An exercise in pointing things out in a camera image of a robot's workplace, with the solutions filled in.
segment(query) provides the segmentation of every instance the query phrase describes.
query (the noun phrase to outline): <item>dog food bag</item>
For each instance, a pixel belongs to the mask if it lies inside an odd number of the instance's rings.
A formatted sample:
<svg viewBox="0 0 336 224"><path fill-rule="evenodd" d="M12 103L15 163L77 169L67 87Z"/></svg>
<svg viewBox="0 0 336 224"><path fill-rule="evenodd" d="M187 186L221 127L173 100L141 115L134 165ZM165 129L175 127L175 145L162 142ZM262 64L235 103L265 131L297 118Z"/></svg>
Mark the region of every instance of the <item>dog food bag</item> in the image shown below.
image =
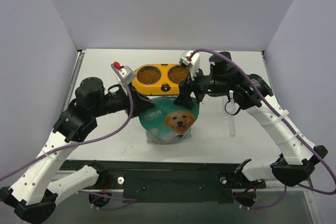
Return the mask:
<svg viewBox="0 0 336 224"><path fill-rule="evenodd" d="M176 97L152 99L154 108L139 115L146 130L147 143L172 144L191 137L191 126L198 118L200 104L193 99L194 109L175 105Z"/></svg>

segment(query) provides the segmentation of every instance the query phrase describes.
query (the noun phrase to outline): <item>double pet bowl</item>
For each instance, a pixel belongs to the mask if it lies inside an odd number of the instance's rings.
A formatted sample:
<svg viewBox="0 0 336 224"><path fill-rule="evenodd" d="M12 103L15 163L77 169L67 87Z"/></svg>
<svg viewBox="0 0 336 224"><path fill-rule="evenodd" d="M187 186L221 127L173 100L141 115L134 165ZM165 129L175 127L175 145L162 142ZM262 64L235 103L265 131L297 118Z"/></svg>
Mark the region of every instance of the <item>double pet bowl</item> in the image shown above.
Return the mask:
<svg viewBox="0 0 336 224"><path fill-rule="evenodd" d="M189 70L177 64L148 64L139 67L132 81L136 90L144 95L178 95L179 83Z"/></svg>

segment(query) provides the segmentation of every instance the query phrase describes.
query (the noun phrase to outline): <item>dog food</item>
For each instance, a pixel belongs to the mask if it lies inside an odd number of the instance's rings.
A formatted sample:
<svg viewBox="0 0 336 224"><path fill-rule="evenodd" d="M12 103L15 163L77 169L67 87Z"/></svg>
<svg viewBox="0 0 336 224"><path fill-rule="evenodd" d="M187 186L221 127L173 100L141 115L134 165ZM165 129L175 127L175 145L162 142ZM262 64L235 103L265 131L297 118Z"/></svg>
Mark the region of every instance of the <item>dog food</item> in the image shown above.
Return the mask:
<svg viewBox="0 0 336 224"><path fill-rule="evenodd" d="M152 85L161 78L161 72L154 66L145 66L138 71L137 79L145 85Z"/></svg>
<svg viewBox="0 0 336 224"><path fill-rule="evenodd" d="M194 109L175 105L176 97L152 99L155 107L139 115L146 130L147 143L172 144L191 137L191 126L198 117L200 104L193 99Z"/></svg>
<svg viewBox="0 0 336 224"><path fill-rule="evenodd" d="M179 84L181 81L185 80L188 74L189 69L184 68L182 66L175 66L168 71L168 78L172 82Z"/></svg>

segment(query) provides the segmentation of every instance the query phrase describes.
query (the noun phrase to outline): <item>screw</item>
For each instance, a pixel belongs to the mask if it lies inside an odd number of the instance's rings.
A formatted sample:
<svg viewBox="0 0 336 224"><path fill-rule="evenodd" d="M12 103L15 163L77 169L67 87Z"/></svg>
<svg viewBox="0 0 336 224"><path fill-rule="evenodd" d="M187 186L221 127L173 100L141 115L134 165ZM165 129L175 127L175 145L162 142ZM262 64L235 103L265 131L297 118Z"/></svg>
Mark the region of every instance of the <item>screw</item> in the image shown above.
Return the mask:
<svg viewBox="0 0 336 224"><path fill-rule="evenodd" d="M117 179L117 182L118 182L119 185L124 184L124 181L125 181L125 179L124 179L123 177L119 177L119 178Z"/></svg>
<svg viewBox="0 0 336 224"><path fill-rule="evenodd" d="M221 182L222 184L226 184L227 183L226 177L224 177L224 176L220 177L219 182Z"/></svg>

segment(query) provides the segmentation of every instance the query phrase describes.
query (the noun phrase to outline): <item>white cable clip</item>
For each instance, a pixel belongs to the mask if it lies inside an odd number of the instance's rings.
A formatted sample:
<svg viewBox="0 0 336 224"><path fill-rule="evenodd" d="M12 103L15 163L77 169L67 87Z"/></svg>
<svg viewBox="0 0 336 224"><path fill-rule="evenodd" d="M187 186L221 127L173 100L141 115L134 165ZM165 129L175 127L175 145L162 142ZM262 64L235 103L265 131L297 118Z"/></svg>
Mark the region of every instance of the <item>white cable clip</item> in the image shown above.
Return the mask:
<svg viewBox="0 0 336 224"><path fill-rule="evenodd" d="M280 122L285 116L288 116L289 112L288 110L283 110L282 113L280 114L280 116L276 117L276 115L271 115L271 117L275 116L276 118L270 122L267 122L267 123L263 123L261 124L262 127L267 127L267 126L270 126L270 125L274 125L278 122Z"/></svg>
<svg viewBox="0 0 336 224"><path fill-rule="evenodd" d="M53 156L49 155L48 153L46 153L46 152L44 151L44 149L42 149L41 151L42 151L42 153L43 153L47 158L51 158L51 159L55 160L55 157L53 157Z"/></svg>
<svg viewBox="0 0 336 224"><path fill-rule="evenodd" d="M297 137L300 134L301 134L301 131L298 130L293 136L291 136L290 138L288 138L287 142L291 141L293 138Z"/></svg>

